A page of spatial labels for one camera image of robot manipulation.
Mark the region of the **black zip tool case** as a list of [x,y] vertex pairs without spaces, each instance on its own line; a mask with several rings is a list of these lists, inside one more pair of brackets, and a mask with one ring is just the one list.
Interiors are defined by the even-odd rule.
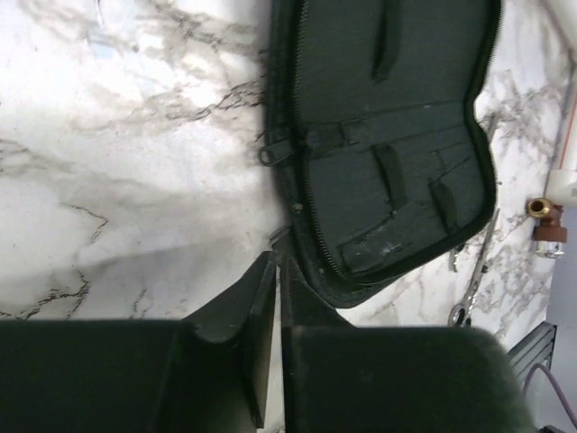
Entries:
[[496,205],[474,105],[499,1],[275,1],[263,163],[308,285],[348,309],[485,227]]

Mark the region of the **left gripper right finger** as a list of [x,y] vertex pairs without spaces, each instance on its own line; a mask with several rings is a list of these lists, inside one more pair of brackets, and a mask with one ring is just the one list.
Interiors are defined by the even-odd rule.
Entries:
[[289,432],[531,432],[509,359],[474,327],[355,327],[280,268]]

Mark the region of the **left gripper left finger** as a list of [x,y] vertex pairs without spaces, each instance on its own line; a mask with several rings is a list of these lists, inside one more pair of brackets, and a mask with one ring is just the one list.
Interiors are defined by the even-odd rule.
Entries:
[[4,432],[254,432],[264,424],[276,257],[186,318],[5,320]]

